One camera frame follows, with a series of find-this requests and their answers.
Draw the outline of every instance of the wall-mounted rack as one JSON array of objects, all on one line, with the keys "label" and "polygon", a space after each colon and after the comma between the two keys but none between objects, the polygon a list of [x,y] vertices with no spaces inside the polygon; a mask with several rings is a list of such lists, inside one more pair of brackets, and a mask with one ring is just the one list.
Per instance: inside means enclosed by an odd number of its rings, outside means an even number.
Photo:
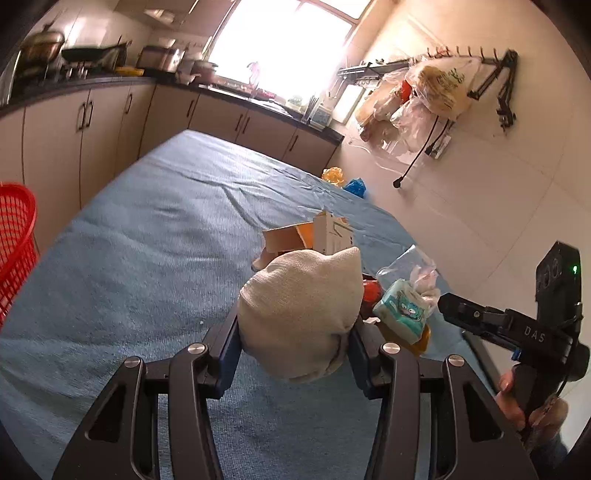
[{"label": "wall-mounted rack", "polygon": [[418,63],[419,61],[427,59],[441,59],[453,56],[480,57],[483,64],[495,67],[493,72],[482,82],[482,84],[476,90],[471,90],[470,92],[468,92],[468,96],[470,98],[474,98],[474,100],[480,99],[480,97],[484,94],[484,92],[492,84],[492,82],[499,77],[503,69],[509,69],[509,75],[497,96],[499,100],[499,108],[497,109],[496,113],[499,115],[499,122],[501,123],[503,131],[506,131],[507,128],[513,126],[513,123],[515,122],[515,119],[517,117],[515,116],[513,111],[511,111],[510,103],[513,94],[513,87],[515,84],[515,76],[517,74],[517,63],[519,58],[519,55],[515,50],[507,50],[505,52],[505,55],[500,59],[496,53],[496,49],[493,49],[493,57],[486,57],[484,55],[482,47],[480,47],[480,55],[473,55],[472,49],[470,47],[467,48],[467,54],[462,54],[458,46],[456,46],[455,53],[450,51],[450,49],[447,46],[445,46],[438,48],[434,54],[431,54],[429,52],[429,49],[427,49],[427,54],[421,57],[396,60],[390,63],[370,62],[366,65],[359,65],[356,67],[340,69],[337,72],[337,77],[354,85],[365,87],[375,86],[376,83],[379,82],[381,78],[389,72],[394,72],[396,70],[408,68],[410,65]]}]

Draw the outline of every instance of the hand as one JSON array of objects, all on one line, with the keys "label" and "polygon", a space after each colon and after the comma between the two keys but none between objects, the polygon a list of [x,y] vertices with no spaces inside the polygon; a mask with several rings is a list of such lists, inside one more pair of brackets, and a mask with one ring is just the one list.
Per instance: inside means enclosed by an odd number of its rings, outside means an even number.
[{"label": "hand", "polygon": [[[499,382],[500,392],[496,395],[496,403],[505,414],[511,423],[515,426],[518,432],[525,428],[525,414],[517,404],[517,400],[513,396],[513,384],[515,378],[513,376],[513,370],[509,370],[501,376]],[[533,424],[541,415],[542,408],[534,410],[529,417],[529,424]],[[566,416],[569,413],[569,404],[559,398],[552,409],[541,421],[542,432],[538,440],[538,445],[542,445],[547,441],[554,438],[554,436],[560,431],[560,427],[564,423]]]}]

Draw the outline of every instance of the blue plastic bag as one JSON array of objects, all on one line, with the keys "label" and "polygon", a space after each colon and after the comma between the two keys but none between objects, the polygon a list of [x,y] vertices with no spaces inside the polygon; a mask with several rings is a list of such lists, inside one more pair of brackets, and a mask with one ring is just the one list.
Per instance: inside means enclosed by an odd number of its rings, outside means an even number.
[{"label": "blue plastic bag", "polygon": [[353,179],[343,187],[343,190],[347,190],[347,192],[351,192],[353,195],[363,198],[366,190],[365,183],[363,183],[362,179]]}]

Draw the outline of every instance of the cardboard box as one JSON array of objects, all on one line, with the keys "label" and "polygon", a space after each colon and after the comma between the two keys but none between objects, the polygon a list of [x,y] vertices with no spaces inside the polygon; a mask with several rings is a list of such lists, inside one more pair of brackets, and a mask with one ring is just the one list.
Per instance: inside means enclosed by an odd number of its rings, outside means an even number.
[{"label": "cardboard box", "polygon": [[346,218],[320,212],[314,217],[314,250],[332,255],[353,246],[353,229]]},{"label": "cardboard box", "polygon": [[347,219],[326,211],[316,215],[312,222],[265,230],[263,236],[265,248],[252,263],[257,270],[262,270],[286,252],[314,249],[324,255],[332,255],[353,246],[353,229]]}]

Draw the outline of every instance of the red plastic basket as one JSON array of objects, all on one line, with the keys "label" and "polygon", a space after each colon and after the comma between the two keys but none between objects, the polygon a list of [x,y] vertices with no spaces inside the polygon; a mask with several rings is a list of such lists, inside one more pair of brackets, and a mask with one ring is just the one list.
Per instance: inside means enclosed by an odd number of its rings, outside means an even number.
[{"label": "red plastic basket", "polygon": [[0,327],[37,262],[35,197],[23,185],[0,183]]}]

